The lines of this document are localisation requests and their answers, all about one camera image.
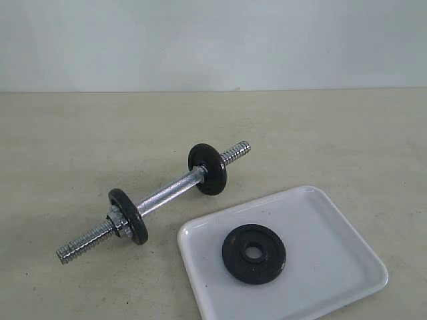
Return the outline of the chrome threaded dumbbell bar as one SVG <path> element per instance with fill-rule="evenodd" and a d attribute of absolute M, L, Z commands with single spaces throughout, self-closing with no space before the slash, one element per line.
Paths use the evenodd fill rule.
<path fill-rule="evenodd" d="M 227 167 L 229 164 L 248 154 L 250 150 L 250 144 L 247 141 L 241 141 L 219 154 Z M 196 185 L 198 183 L 203 183 L 205 174 L 206 171 L 203 167 L 194 167 L 185 175 L 133 204 L 137 207 L 141 218 L 144 218 L 146 215 L 174 200 L 191 188 L 197 187 Z M 104 222 L 56 250 L 57 257 L 61 264 L 65 265 L 112 235 L 116 234 L 113 230 L 112 223 L 106 216 Z"/>

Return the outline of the black weight plate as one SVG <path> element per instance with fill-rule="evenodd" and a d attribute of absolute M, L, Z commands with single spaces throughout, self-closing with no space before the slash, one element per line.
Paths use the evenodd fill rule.
<path fill-rule="evenodd" d="M 148 240 L 148 231 L 137 210 L 127 194 L 118 188 L 108 193 L 109 202 L 118 207 L 132 230 L 132 240 L 136 245 L 143 245 Z"/>
<path fill-rule="evenodd" d="M 194 145 L 187 158 L 188 169 L 203 167 L 206 174 L 203 183 L 198 183 L 197 188 L 206 195 L 218 195 L 226 187 L 228 174 L 226 164 L 218 151 L 206 143 Z"/>
<path fill-rule="evenodd" d="M 276 279 L 286 264 L 283 241 L 271 229 L 258 224 L 240 225 L 224 239 L 222 259 L 228 272 L 250 285 Z"/>

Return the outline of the white rectangular plastic tray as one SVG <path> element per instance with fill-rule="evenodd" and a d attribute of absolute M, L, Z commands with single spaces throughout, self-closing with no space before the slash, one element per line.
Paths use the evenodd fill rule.
<path fill-rule="evenodd" d="M 284 270 L 250 285 L 222 259 L 227 235 L 263 225 L 283 241 Z M 177 243 L 204 319 L 316 319 L 383 289 L 388 272 L 320 189 L 296 187 L 184 223 Z"/>

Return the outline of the chrome hex collar nut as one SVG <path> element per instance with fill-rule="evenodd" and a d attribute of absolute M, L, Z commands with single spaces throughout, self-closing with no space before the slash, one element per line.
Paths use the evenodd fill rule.
<path fill-rule="evenodd" d="M 110 212 L 107 214 L 107 219 L 112 223 L 113 230 L 118 237 L 133 237 L 133 231 L 118 206 L 112 205 Z"/>

